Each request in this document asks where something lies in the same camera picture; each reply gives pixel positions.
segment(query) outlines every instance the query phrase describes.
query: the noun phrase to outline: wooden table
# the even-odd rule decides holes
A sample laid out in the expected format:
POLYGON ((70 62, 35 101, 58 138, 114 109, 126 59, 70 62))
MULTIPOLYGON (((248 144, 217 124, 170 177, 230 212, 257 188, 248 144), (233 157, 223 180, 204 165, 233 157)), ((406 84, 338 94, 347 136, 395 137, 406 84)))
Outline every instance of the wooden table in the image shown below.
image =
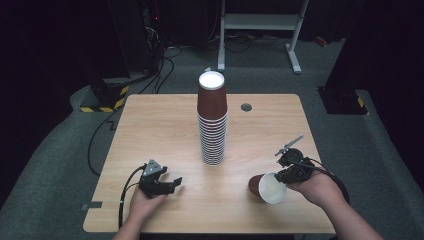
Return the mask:
MULTIPOLYGON (((182 184, 144 225, 150 233, 334 233, 325 213, 288 191, 280 204, 266 204, 248 189, 249 179, 278 172, 274 154, 299 134, 295 146, 319 160, 302 104, 293 94, 228 94, 225 160, 209 166, 201 159, 197 95, 132 95, 125 104, 93 202, 87 232, 116 232, 122 189, 130 174, 154 159, 168 167, 160 181, 182 184), (245 112, 241 105, 249 103, 245 112)), ((133 182, 139 180, 139 174, 133 182)), ((124 219, 133 190, 128 191, 124 219)))

